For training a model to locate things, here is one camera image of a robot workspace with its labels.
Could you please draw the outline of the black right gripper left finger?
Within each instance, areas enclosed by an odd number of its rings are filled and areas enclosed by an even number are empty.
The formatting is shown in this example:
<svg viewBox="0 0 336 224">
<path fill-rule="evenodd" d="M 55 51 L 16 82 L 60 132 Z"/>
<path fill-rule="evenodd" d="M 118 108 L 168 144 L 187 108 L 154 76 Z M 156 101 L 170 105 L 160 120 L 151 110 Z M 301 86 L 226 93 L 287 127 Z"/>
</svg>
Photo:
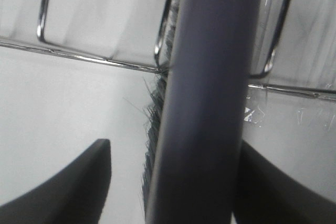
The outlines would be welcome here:
<svg viewBox="0 0 336 224">
<path fill-rule="evenodd" d="M 111 175 L 111 143 L 98 139 L 56 175 L 3 204 L 1 223 L 98 223 Z"/>
</svg>

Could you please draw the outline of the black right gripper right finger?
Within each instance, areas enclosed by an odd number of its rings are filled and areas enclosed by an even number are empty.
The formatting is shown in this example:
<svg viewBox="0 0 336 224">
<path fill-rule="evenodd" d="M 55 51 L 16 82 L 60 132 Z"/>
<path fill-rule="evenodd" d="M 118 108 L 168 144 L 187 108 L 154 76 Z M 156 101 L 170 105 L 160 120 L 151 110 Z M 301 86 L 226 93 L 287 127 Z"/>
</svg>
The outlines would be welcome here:
<svg viewBox="0 0 336 224">
<path fill-rule="evenodd" d="M 233 214 L 237 223 L 335 223 L 335 203 L 242 143 Z"/>
</svg>

